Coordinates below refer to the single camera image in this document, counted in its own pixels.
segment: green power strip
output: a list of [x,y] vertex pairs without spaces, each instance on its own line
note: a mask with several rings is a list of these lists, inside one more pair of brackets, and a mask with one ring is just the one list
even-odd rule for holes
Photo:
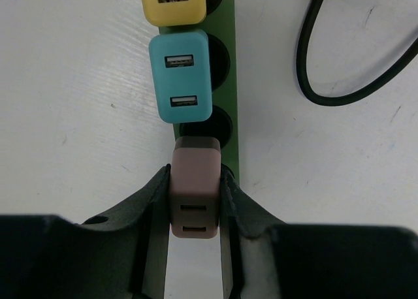
[[[224,83],[213,92],[214,105],[228,113],[233,123],[231,139],[222,149],[222,163],[227,165],[239,181],[239,150],[238,150],[238,98],[236,88],[236,52],[235,52],[235,3],[234,0],[222,0],[218,8],[205,20],[193,26],[160,27],[160,33],[175,33],[184,30],[202,29],[218,38],[229,52],[231,67]],[[174,125],[174,135],[180,136],[180,126]]]

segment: power outlet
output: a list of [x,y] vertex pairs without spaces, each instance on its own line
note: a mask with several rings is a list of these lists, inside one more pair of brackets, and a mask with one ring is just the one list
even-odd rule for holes
[[[232,132],[229,135],[227,143],[221,150],[222,163],[228,166],[234,173],[235,178],[239,181],[239,150],[238,150],[238,98],[236,88],[236,42],[235,42],[235,8],[234,0],[222,0],[217,8],[211,12],[202,23],[193,26],[181,26],[181,27],[160,27],[160,33],[175,33],[185,30],[202,29],[209,35],[219,39],[222,44],[226,47],[229,55],[229,71],[220,84],[220,86],[213,92],[213,104],[221,108],[226,112],[232,123]],[[211,59],[211,66],[215,67],[214,59]],[[227,124],[215,123],[210,118],[208,121],[212,122],[208,124],[208,128],[215,128],[212,133],[216,137],[217,134],[224,135],[223,130],[216,131],[216,128],[224,129]],[[174,135],[176,138],[180,136],[180,126],[185,125],[176,124],[174,125]]]

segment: yellow usb charger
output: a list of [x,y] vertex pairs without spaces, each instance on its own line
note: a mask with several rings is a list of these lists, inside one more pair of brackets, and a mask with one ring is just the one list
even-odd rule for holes
[[142,5],[157,27],[198,24],[206,17],[206,0],[142,0]]

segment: white table surface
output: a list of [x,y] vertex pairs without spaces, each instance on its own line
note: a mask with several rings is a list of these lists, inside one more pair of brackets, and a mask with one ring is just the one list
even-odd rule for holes
[[[418,232],[418,59],[357,104],[310,103],[295,80],[309,1],[236,0],[242,188],[290,223]],[[417,7],[326,0],[308,57],[318,92],[390,66],[418,35]],[[82,222],[170,162],[140,0],[0,0],[0,14],[0,213]],[[219,252],[219,238],[171,238],[166,297],[221,298]]]

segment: usb charger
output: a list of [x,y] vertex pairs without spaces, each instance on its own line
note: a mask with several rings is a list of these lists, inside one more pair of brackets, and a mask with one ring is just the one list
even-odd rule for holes
[[206,17],[206,0],[142,0],[146,19],[154,26],[198,24]]
[[202,30],[154,37],[151,68],[161,119],[204,121],[212,114],[208,35]]
[[216,138],[183,136],[172,153],[170,222],[180,238],[213,238],[219,221],[221,146]]

